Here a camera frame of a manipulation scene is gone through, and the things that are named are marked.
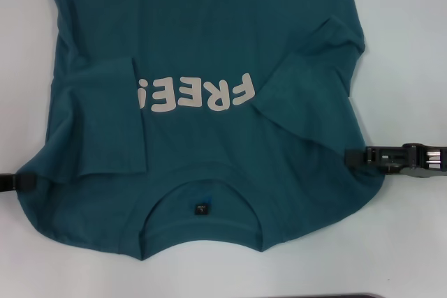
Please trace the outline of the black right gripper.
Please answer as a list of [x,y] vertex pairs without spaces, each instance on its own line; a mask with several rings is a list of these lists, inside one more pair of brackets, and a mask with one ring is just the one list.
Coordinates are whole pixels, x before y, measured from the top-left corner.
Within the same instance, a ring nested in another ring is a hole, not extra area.
[[400,173],[415,178],[446,176],[446,147],[404,144],[403,147],[365,147],[347,149],[344,163],[348,168],[375,169],[380,173]]

